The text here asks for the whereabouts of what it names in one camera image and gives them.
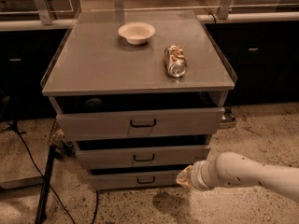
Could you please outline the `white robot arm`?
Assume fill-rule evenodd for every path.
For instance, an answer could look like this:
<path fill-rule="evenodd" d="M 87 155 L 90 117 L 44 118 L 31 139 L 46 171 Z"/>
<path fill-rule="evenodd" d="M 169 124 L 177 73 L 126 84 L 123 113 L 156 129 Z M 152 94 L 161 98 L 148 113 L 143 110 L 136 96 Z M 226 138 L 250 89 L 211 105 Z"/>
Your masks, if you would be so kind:
<path fill-rule="evenodd" d="M 299 169 L 253 161 L 234 152 L 221 153 L 212 161 L 197 161 L 176 178 L 186 189 L 259 186 L 299 202 Z"/>

